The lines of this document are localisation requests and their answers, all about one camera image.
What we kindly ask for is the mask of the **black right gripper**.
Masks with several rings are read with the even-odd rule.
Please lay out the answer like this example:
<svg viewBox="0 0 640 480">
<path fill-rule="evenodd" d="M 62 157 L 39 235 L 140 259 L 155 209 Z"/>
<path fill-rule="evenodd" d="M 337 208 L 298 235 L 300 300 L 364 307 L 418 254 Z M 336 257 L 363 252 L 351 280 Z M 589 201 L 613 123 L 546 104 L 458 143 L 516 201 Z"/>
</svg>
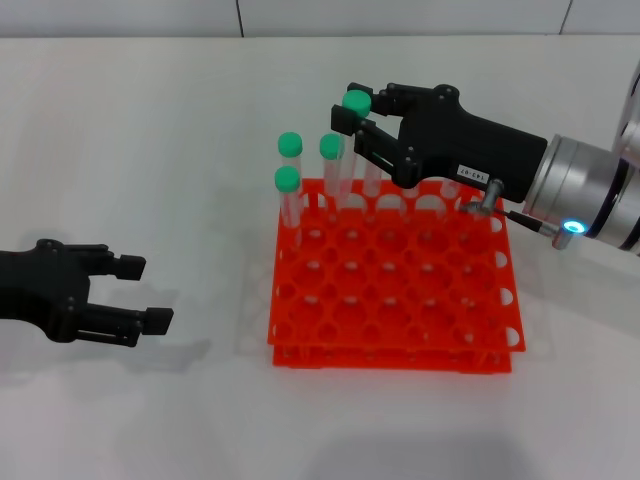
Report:
<svg viewBox="0 0 640 480">
<path fill-rule="evenodd" d="M 354 138 L 353 150 L 404 188 L 443 177 L 480 190 L 502 182 L 501 196 L 521 203 L 533 184 L 548 141 L 478 116 L 461 106 L 459 91 L 389 83 L 376 92 L 350 83 L 371 98 L 370 113 L 400 117 L 398 138 L 374 121 L 340 105 L 331 108 L 331 129 Z"/>
</svg>

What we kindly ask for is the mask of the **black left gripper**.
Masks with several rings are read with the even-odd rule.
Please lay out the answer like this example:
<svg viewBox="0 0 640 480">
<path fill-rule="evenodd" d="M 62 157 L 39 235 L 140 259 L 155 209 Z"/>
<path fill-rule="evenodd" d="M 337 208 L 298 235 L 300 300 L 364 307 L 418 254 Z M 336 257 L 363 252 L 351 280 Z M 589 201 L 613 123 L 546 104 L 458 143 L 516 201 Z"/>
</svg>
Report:
<svg viewBox="0 0 640 480">
<path fill-rule="evenodd" d="M 107 245 L 66 245 L 41 239 L 26 251 L 0 250 L 0 320 L 29 323 L 58 343 L 77 338 L 89 275 L 139 281 L 146 259 L 117 257 Z M 133 348 L 141 335 L 167 334 L 172 308 L 144 311 L 88 304 L 84 340 Z"/>
</svg>

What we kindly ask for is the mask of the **clear test tube green cap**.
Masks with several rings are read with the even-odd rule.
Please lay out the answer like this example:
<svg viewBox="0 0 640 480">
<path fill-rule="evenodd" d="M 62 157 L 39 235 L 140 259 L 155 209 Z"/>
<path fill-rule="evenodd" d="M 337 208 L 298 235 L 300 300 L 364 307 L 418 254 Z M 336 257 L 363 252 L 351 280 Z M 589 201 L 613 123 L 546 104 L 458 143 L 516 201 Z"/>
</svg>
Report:
<svg viewBox="0 0 640 480">
<path fill-rule="evenodd" d="M 416 202 L 420 195 L 418 186 L 411 189 L 402 190 L 402 198 L 404 202 L 403 219 L 409 223 L 416 211 Z"/>
<path fill-rule="evenodd" d="M 446 215 L 455 214 L 460 205 L 460 192 L 461 185 L 453 180 L 443 179 L 439 195 L 441 199 L 441 206 L 439 207 L 438 216 L 444 217 Z"/>
<path fill-rule="evenodd" d="M 372 223 L 377 212 L 377 200 L 381 191 L 383 171 L 374 163 L 368 162 L 365 166 L 363 177 L 363 195 L 370 201 L 365 221 Z"/>
<path fill-rule="evenodd" d="M 355 112 L 359 118 L 366 118 L 370 113 L 371 98 L 365 92 L 351 90 L 343 96 L 342 106 Z M 340 139 L 342 153 L 339 167 L 339 190 L 336 200 L 338 210 L 347 207 L 357 164 L 357 154 L 354 151 L 354 137 L 352 135 L 341 134 Z"/>
<path fill-rule="evenodd" d="M 301 202 L 302 194 L 302 137 L 296 132 L 282 133 L 277 141 L 282 166 L 275 174 L 275 185 L 280 193 L 287 194 L 291 201 Z"/>
<path fill-rule="evenodd" d="M 341 206 L 344 170 L 344 139 L 340 134 L 328 133 L 321 137 L 320 155 L 323 159 L 324 193 L 332 201 L 329 219 L 335 222 Z"/>
<path fill-rule="evenodd" d="M 303 203 L 300 196 L 301 177 L 290 165 L 278 168 L 274 174 L 275 187 L 280 197 L 280 218 L 292 249 L 302 242 L 301 216 Z"/>
</svg>

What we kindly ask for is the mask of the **orange test tube rack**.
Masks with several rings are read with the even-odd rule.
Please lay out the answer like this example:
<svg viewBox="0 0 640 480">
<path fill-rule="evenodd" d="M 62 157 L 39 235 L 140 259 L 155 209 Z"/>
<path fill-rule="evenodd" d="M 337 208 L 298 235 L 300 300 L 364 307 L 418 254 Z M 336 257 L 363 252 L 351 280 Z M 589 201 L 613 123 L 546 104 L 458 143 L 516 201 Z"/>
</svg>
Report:
<svg viewBox="0 0 640 480">
<path fill-rule="evenodd" d="M 464 214 L 470 187 L 410 198 L 390 181 L 343 209 L 320 179 L 301 226 L 280 227 L 268 342 L 291 368 L 507 373 L 526 348 L 506 224 Z"/>
</svg>

